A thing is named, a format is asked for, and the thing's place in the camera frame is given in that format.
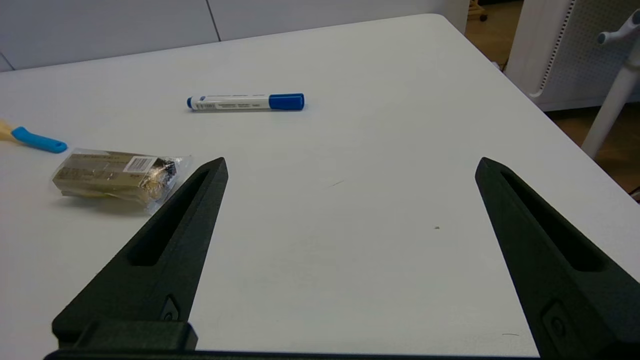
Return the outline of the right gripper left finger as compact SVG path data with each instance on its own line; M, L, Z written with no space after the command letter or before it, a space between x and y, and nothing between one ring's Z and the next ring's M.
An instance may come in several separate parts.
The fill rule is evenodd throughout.
M202 164L52 322L60 350L194 350L189 316L228 181Z

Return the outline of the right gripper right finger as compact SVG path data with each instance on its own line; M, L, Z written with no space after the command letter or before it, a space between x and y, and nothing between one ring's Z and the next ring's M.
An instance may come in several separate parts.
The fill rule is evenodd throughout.
M542 359L637 359L640 285L512 169L475 182Z

